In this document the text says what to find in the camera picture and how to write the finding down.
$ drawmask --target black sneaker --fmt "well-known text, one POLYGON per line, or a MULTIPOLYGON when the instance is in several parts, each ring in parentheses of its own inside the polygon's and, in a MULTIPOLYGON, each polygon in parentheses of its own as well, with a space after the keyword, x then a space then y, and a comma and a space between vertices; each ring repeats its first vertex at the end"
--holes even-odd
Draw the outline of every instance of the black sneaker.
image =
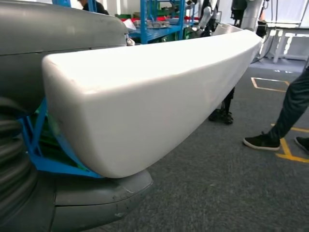
POLYGON ((268 134, 264 134, 262 132, 261 135, 252 137, 252 138, 244 138, 243 142, 253 149, 259 150, 268 150, 268 151, 277 151, 280 149, 280 140, 274 140, 270 138, 268 134))
POLYGON ((295 143, 309 155, 309 138, 296 137, 295 143))

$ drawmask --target white curved panel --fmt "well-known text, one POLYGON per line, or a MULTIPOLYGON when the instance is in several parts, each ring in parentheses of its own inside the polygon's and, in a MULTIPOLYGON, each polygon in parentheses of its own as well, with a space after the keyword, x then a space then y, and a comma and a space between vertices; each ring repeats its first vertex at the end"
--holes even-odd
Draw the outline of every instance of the white curved panel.
POLYGON ((255 34, 239 31, 49 55, 43 60, 44 88, 49 113, 81 162, 102 176, 124 177, 189 136, 235 86, 260 45, 255 34), (163 58, 167 52, 170 59, 163 58))

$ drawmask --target blue shelving rack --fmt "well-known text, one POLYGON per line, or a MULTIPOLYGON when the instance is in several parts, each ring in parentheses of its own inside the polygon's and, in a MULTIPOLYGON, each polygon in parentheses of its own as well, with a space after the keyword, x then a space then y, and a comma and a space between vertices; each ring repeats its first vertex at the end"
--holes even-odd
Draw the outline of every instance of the blue shelving rack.
POLYGON ((174 32, 178 32, 178 39, 182 39, 182 32, 185 26, 184 16, 185 11, 185 2, 185 0, 140 0, 140 21, 141 27, 136 31, 131 32, 130 37, 136 38, 140 37, 142 44, 147 44, 148 41, 169 35, 174 32), (150 19, 153 21, 157 20, 157 9, 155 9, 154 15, 151 15, 152 12, 152 2, 155 2, 155 5, 157 6, 158 2, 179 2, 179 3, 179 18, 176 25, 171 25, 170 28, 161 28, 161 29, 148 29, 146 27, 146 19, 150 19), (149 11, 147 12, 147 4, 149 4, 149 11))

